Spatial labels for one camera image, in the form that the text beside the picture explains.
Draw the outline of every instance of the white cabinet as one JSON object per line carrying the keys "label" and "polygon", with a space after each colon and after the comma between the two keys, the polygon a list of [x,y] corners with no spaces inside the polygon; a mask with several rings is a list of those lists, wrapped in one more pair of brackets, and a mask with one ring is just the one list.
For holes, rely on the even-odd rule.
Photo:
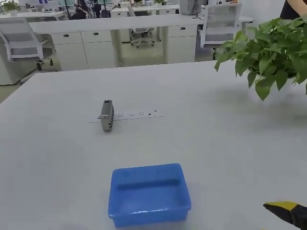
{"label": "white cabinet", "polygon": [[83,44],[55,45],[63,71],[88,69]]}
{"label": "white cabinet", "polygon": [[112,42],[84,43],[89,69],[116,67]]}
{"label": "white cabinet", "polygon": [[82,43],[81,33],[61,33],[61,34],[51,34],[53,44],[76,44]]}
{"label": "white cabinet", "polygon": [[175,9],[159,10],[159,15],[162,15],[162,14],[175,14],[175,13],[176,13]]}
{"label": "white cabinet", "polygon": [[[128,17],[128,13],[126,12],[112,12],[111,18],[125,18]],[[130,29],[120,30],[120,40],[121,42],[130,42]]]}
{"label": "white cabinet", "polygon": [[197,25],[170,26],[167,33],[167,63],[195,61]]}
{"label": "white cabinet", "polygon": [[195,61],[196,37],[169,37],[167,43],[167,63]]}
{"label": "white cabinet", "polygon": [[196,36],[196,25],[170,26],[168,28],[168,37],[187,37]]}
{"label": "white cabinet", "polygon": [[109,30],[84,31],[81,32],[82,40],[86,42],[111,42],[111,33]]}

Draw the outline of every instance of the power outlet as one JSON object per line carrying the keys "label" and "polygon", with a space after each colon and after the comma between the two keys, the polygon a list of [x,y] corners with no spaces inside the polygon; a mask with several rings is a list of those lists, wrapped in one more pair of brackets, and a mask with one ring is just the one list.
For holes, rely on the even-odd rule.
{"label": "power outlet", "polygon": [[[133,119],[144,119],[144,118],[154,118],[154,117],[162,117],[162,115],[156,110],[142,111],[142,112],[128,112],[128,113],[119,113],[114,114],[114,121],[120,120],[133,120]],[[91,123],[100,122],[100,116],[96,118],[96,120],[91,121]]]}

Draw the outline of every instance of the office desk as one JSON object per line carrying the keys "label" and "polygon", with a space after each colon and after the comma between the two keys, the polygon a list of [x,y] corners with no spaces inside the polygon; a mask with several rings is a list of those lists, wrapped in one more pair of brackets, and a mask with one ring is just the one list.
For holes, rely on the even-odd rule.
{"label": "office desk", "polygon": [[[165,5],[165,6],[140,6],[140,7],[133,7],[133,10],[135,12],[138,11],[148,11],[152,14],[175,14],[176,10],[179,9],[179,5]],[[111,11],[111,17],[128,17],[129,10],[127,7],[122,8],[114,8]],[[239,17],[240,23],[242,25],[242,29],[244,30],[246,28],[246,25],[248,23],[253,23],[255,19],[249,18],[246,16],[240,15]],[[130,30],[121,30],[120,31],[121,41],[122,42],[130,42]]]}
{"label": "office desk", "polygon": [[[115,230],[112,171],[178,162],[188,218],[145,229],[289,230],[262,204],[307,202],[304,85],[286,105],[260,109],[234,62],[218,73],[214,64],[32,77],[0,104],[0,229]],[[117,121],[105,133],[89,123],[105,99],[115,113],[156,109],[163,117]]]}
{"label": "office desk", "polygon": [[57,21],[60,17],[64,16],[64,11],[58,12],[24,12],[18,13],[16,16],[12,16],[10,14],[1,14],[1,18],[55,18]]}
{"label": "office desk", "polygon": [[181,14],[30,23],[51,34],[63,70],[120,67],[121,29],[162,27],[165,63],[193,62],[200,18]]}
{"label": "office desk", "polygon": [[[151,15],[162,15],[162,14],[175,14],[176,10],[179,10],[179,5],[165,5],[165,6],[140,6],[133,7],[135,12],[147,11]],[[129,10],[127,7],[114,8],[111,11],[111,17],[128,17]],[[157,35],[160,38],[160,29],[157,28]],[[120,37],[122,42],[130,42],[130,29],[121,30]]]}

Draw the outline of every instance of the plastic bin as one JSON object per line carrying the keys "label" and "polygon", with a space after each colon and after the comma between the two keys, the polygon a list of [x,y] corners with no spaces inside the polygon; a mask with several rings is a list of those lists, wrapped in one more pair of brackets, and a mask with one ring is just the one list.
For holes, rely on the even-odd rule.
{"label": "plastic bin", "polygon": [[180,164],[113,171],[108,214],[115,227],[181,221],[190,209]]}

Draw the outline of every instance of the person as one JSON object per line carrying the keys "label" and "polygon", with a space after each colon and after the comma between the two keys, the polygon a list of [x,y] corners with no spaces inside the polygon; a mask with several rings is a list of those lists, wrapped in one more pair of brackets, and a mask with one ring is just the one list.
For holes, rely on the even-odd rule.
{"label": "person", "polygon": [[307,15],[307,0],[285,0],[280,17],[282,19],[296,19]]}
{"label": "person", "polygon": [[76,5],[76,13],[71,17],[72,20],[86,19],[88,14],[88,7],[85,3],[85,0],[78,0]]}
{"label": "person", "polygon": [[98,3],[98,0],[94,0],[94,11],[96,18],[100,18],[101,5]]}

